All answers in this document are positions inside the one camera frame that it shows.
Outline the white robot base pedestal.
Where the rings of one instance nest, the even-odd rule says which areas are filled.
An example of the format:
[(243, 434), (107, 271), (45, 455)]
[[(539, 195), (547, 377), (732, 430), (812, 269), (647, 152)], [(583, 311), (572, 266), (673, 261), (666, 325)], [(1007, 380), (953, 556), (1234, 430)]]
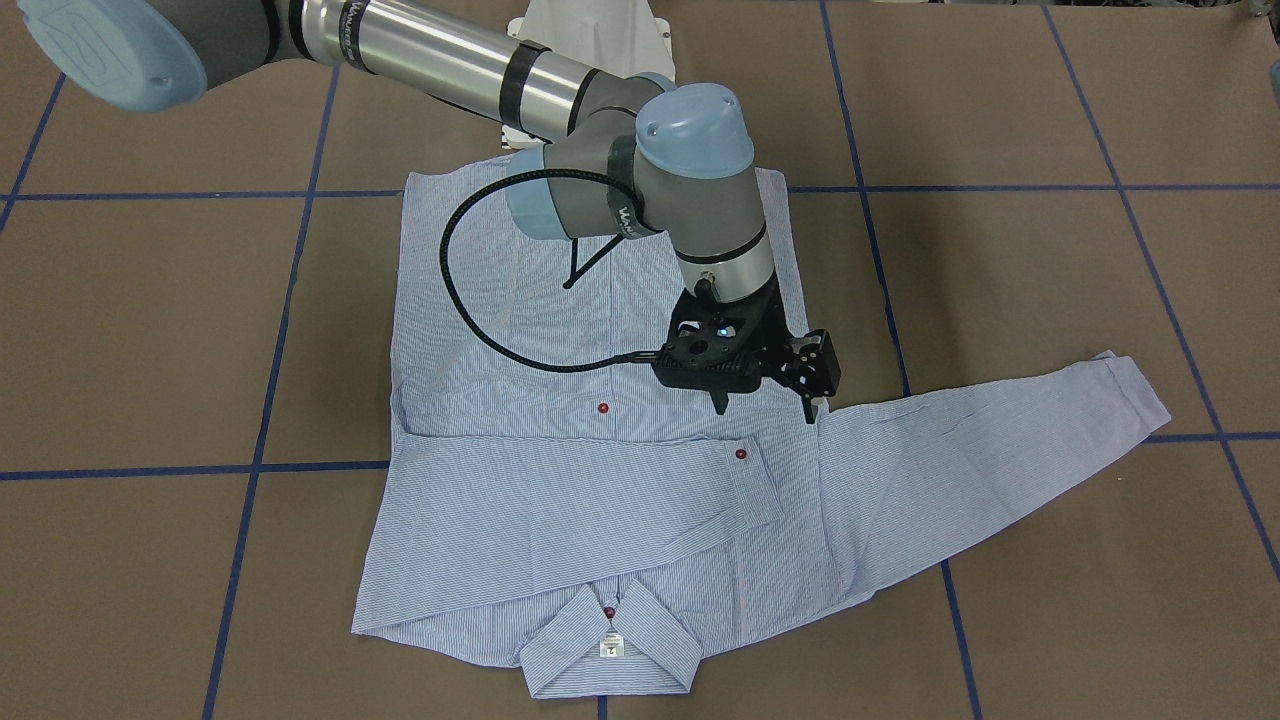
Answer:
[(507, 35), (613, 76), (676, 87), (669, 22), (649, 1), (531, 1)]

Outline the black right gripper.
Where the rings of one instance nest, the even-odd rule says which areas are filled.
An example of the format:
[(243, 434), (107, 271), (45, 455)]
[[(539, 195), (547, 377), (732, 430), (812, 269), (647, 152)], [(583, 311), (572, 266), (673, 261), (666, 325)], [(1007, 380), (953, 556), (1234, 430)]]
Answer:
[[(803, 415), (809, 425), (815, 425), (822, 402), (838, 391), (842, 372), (831, 334), (814, 329), (794, 337), (787, 327), (777, 281), (767, 281), (756, 292), (731, 304), (684, 291), (672, 311), (668, 337), (681, 322), (733, 325), (744, 348), (760, 361), (762, 380), (768, 378), (791, 389), (801, 400)], [(716, 414), (723, 416), (730, 393), (710, 389), (709, 397)]]

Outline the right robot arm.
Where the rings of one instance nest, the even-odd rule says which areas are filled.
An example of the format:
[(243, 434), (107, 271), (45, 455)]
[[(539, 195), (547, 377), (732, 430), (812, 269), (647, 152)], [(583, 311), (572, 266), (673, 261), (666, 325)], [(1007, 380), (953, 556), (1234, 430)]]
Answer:
[[(445, 292), (472, 334), (540, 372), (648, 365), (666, 387), (732, 395), (764, 378), (814, 423), (841, 370), (829, 334), (790, 332), (735, 94), (655, 73), (614, 76), (527, 38), (420, 1), (22, 1), (29, 36), (70, 81), (127, 111), (157, 113), (285, 59), (348, 65), (541, 141), (506, 178), (453, 210), (442, 234)], [(451, 240), (484, 199), (504, 193), (534, 240), (577, 243), (667, 234), (684, 279), (664, 343), (594, 363), (540, 363), (485, 333), (454, 286)]]

